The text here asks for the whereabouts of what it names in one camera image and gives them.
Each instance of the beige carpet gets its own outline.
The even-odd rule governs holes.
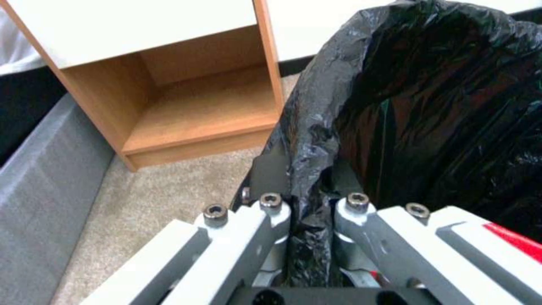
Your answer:
[[[298,75],[282,79],[289,96]],[[261,147],[147,167],[115,157],[52,304],[79,304],[172,219],[193,222],[211,203],[229,204]]]

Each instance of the plastic bag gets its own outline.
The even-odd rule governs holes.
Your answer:
[[[540,241],[541,50],[538,25],[470,4],[399,1],[343,25],[267,145],[290,164],[289,284],[339,285],[340,160],[377,208],[455,205]]]

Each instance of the bolt head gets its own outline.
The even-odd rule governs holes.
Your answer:
[[[250,187],[243,187],[241,190],[241,203],[247,205],[250,203]]]
[[[424,225],[427,225],[429,217],[431,216],[429,209],[425,205],[417,202],[407,203],[405,210]]]
[[[260,197],[260,208],[268,213],[278,213],[282,207],[282,197],[278,193],[265,193]]]
[[[369,203],[369,197],[364,193],[350,193],[346,197],[346,206],[358,213],[367,212]]]
[[[211,204],[203,208],[203,221],[210,227],[221,227],[228,222],[228,209],[221,204]]]

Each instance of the gray cushion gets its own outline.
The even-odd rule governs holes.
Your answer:
[[[0,303],[47,304],[113,150],[65,95],[0,170]]]

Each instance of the wooden cabinet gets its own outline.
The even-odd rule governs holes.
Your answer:
[[[131,170],[261,145],[282,110],[264,1],[0,3]]]

